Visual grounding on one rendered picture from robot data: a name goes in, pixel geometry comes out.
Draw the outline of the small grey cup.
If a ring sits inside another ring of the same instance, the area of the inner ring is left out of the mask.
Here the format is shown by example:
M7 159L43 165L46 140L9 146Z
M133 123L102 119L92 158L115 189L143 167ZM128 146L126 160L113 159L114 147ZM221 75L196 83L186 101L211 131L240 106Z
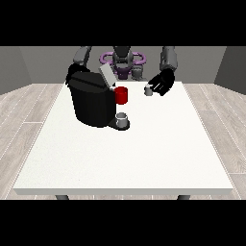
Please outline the small grey cup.
M124 128L128 124L128 116L125 112L119 112L116 116L116 125L119 128Z

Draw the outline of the red pod holder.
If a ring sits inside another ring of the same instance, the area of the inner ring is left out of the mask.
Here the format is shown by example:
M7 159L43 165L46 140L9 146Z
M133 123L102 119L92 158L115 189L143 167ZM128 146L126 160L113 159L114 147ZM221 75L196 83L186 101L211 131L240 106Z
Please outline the red pod holder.
M128 102L128 89L124 86L118 86L115 90L115 103L124 105Z

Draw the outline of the pale grey machine lid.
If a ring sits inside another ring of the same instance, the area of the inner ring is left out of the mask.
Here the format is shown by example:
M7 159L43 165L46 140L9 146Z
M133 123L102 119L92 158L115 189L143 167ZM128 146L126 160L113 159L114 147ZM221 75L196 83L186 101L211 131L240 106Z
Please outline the pale grey machine lid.
M108 63L101 65L99 67L99 72L103 76L103 79L108 87L112 87L116 83L116 77L114 76Z

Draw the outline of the black coffee machine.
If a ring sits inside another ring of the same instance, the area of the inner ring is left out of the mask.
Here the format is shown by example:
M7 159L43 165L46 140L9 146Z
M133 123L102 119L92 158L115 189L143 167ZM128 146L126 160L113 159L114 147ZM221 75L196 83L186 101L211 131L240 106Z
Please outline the black coffee machine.
M116 125L115 88L109 88L100 73L82 73L82 81L72 79L68 83L76 117L82 123L97 128L112 127L118 131L130 128L130 121L124 128Z

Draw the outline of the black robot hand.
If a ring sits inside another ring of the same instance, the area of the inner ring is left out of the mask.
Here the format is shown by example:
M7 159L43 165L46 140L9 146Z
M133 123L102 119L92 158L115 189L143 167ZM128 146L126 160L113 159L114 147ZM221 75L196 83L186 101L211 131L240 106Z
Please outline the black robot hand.
M163 96L174 85L175 75L170 68L163 69L160 74L151 79L148 84L153 92Z
M72 79L76 81L82 81L82 73L89 72L89 69L84 65L80 65L77 63L72 63L68 67L68 72L65 78L65 83L68 84Z

